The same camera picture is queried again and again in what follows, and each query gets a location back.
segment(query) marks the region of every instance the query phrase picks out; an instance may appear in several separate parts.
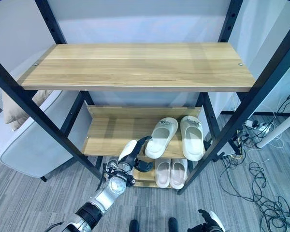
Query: pillow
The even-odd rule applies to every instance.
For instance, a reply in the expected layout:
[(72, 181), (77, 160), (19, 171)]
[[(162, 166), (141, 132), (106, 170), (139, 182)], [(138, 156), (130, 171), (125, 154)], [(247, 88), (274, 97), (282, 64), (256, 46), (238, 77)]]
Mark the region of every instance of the pillow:
[[(41, 106), (52, 90), (38, 90), (32, 100)], [(12, 130), (18, 129), (29, 118), (29, 115), (19, 107), (4, 91), (2, 91), (3, 118), (5, 123), (10, 123)]]

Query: black metal post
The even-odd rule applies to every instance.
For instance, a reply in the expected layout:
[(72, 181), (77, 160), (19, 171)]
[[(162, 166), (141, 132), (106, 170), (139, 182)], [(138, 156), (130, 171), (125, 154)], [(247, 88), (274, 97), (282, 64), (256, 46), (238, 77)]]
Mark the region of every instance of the black metal post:
[(40, 179), (41, 179), (43, 182), (46, 182), (46, 181), (47, 181), (47, 179), (45, 178), (45, 176), (40, 177)]
[(89, 162), (80, 150), (62, 133), (47, 115), (33, 102), (26, 91), (10, 76), (0, 64), (0, 88), (6, 92), (30, 117), (33, 118), (60, 145), (89, 169), (98, 179), (101, 173)]
[(195, 107), (202, 107), (202, 105), (203, 105), (203, 95), (200, 92), (197, 99), (197, 103), (195, 103)]
[(263, 72), (253, 85), (247, 96), (241, 102), (230, 120), (222, 129), (219, 136), (213, 141), (212, 145), (206, 151), (202, 160), (200, 160), (192, 173), (189, 174), (185, 185), (177, 194), (181, 195), (192, 181), (200, 174), (204, 167), (213, 159), (216, 153), (232, 137), (235, 130), (239, 128), (244, 121), (260, 105), (263, 99), (269, 94), (273, 87), (279, 82), (284, 73), (290, 67), (290, 30), (278, 49), (264, 68)]
[(231, 0), (224, 20), (218, 42), (227, 42), (234, 27), (236, 18), (241, 9), (243, 0)]
[(88, 105), (95, 105), (88, 91), (81, 91)]
[[(203, 96), (203, 107), (204, 107), (204, 111), (205, 111), (205, 115), (206, 115), (206, 120), (208, 123), (208, 127), (209, 127), (209, 131), (211, 133), (211, 137), (213, 139), (213, 141), (219, 136), (220, 134), (220, 129), (219, 129), (219, 125), (217, 123), (217, 119), (211, 104), (211, 100), (208, 96), (208, 93), (202, 93)], [(240, 150), (239, 148), (235, 145), (235, 143), (232, 141), (232, 139), (228, 140), (228, 143), (230, 144), (230, 146), (232, 147), (232, 149), (234, 150), (234, 152), (239, 155), (240, 154)]]
[(83, 103), (84, 103), (84, 95), (83, 93), (79, 92), (71, 107), (71, 110), (69, 111), (60, 129), (65, 136), (68, 137), (68, 135), (70, 134), (70, 131), (78, 116), (79, 111), (82, 108)]
[(66, 44), (66, 39), (64, 38), (62, 31), (60, 29), (60, 26), (58, 25), (55, 16), (50, 9), (50, 6), (48, 4), (47, 0), (35, 0), (35, 3), (37, 4), (41, 15), (49, 29), (49, 32), (51, 33), (54, 41), (56, 44)]

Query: white slipper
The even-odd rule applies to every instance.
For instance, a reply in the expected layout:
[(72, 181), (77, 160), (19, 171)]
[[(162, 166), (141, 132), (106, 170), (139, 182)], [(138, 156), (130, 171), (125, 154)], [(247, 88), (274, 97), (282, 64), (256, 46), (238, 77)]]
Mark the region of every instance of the white slipper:
[(156, 184), (159, 188), (166, 188), (170, 184), (171, 159), (155, 160)]
[(203, 157), (202, 124), (194, 116), (185, 116), (180, 121), (183, 154), (188, 160), (199, 161)]
[(172, 117), (165, 117), (158, 122), (151, 134), (152, 139), (149, 140), (145, 154), (157, 159), (161, 157), (168, 146), (170, 140), (175, 135), (178, 128), (178, 122)]
[(174, 189), (181, 189), (187, 179), (187, 165), (186, 159), (172, 159), (171, 187)]

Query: white wall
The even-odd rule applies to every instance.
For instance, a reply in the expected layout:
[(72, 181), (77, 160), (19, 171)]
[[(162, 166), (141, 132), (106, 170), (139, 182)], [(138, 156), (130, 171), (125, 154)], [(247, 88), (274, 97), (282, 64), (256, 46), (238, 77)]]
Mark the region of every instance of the white wall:
[[(255, 79), (290, 29), (290, 2), (287, 0), (245, 0), (232, 30), (230, 42)], [(276, 110), (279, 99), (290, 94), (290, 71), (286, 73), (256, 111)], [(234, 110), (234, 94), (224, 110)], [(285, 112), (290, 113), (290, 105)]]
[(216, 42), (229, 3), (230, 0), (49, 0), (70, 44)]
[(11, 72), (54, 44), (33, 0), (0, 1), (0, 63)]

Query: shelf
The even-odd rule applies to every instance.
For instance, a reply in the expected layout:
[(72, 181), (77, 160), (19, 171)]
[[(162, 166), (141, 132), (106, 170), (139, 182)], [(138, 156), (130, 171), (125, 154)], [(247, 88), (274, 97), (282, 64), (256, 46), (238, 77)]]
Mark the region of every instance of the shelf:
[(159, 188), (155, 181), (155, 161), (147, 157), (142, 160), (146, 162), (153, 162), (153, 169), (147, 173), (142, 173), (134, 169), (133, 177), (136, 180), (134, 187)]
[[(119, 156), (132, 139), (141, 139), (152, 133), (157, 122), (173, 117), (180, 122), (186, 115), (198, 116), (201, 108), (125, 108), (88, 106), (93, 120), (90, 125), (83, 153), (86, 156)], [(184, 159), (181, 133), (178, 128), (162, 158)]]
[(255, 79), (229, 43), (58, 44), (24, 89), (248, 92)]

